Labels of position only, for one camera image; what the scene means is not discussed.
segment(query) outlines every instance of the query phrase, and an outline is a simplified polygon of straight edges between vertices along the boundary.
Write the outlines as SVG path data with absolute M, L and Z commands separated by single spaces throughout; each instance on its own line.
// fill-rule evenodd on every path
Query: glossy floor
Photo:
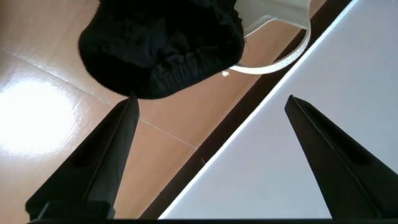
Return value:
M 314 0 L 312 13 L 324 0 Z M 123 97 L 85 72 L 77 39 L 98 0 L 0 0 L 0 223 L 24 223 L 25 201 Z M 272 22 L 243 60 L 269 63 L 298 32 Z M 138 217 L 258 76 L 215 75 L 162 100 L 142 100 L 119 218 Z

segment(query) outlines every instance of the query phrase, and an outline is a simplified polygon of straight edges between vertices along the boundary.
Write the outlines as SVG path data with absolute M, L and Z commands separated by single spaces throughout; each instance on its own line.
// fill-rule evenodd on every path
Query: wooden floor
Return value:
M 311 13 L 325 2 L 313 0 Z M 25 201 L 94 129 L 119 96 L 85 72 L 80 32 L 98 0 L 0 0 L 0 223 L 25 223 Z M 271 63 L 299 30 L 271 22 L 248 38 L 246 65 Z M 116 200 L 138 217 L 258 76 L 217 74 L 141 117 Z

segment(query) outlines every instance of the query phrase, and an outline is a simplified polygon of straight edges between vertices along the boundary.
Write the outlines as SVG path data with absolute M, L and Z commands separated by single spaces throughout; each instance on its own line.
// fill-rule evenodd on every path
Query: white plastic object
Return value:
M 303 54 L 310 42 L 311 22 L 309 16 L 311 0 L 237 0 L 235 9 L 242 19 L 244 36 L 247 37 L 270 21 L 278 20 L 305 29 L 300 45 L 286 57 L 264 67 L 234 65 L 230 69 L 237 72 L 262 75 L 276 72 Z

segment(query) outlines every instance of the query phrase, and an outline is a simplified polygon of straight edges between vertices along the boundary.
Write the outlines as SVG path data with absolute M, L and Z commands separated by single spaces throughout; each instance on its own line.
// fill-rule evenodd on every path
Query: black cloth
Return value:
M 78 47 L 88 73 L 119 94 L 156 99 L 239 62 L 236 0 L 101 0 Z

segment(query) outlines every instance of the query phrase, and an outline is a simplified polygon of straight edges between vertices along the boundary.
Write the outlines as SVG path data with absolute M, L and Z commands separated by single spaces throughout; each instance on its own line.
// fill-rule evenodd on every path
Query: tile floor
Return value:
M 324 1 L 313 0 L 312 14 Z M 25 201 L 123 99 L 97 84 L 78 56 L 78 36 L 97 5 L 0 0 L 1 223 L 28 221 Z M 250 36 L 243 62 L 272 62 L 297 32 L 271 22 Z M 138 217 L 257 79 L 231 72 L 141 100 L 116 216 Z

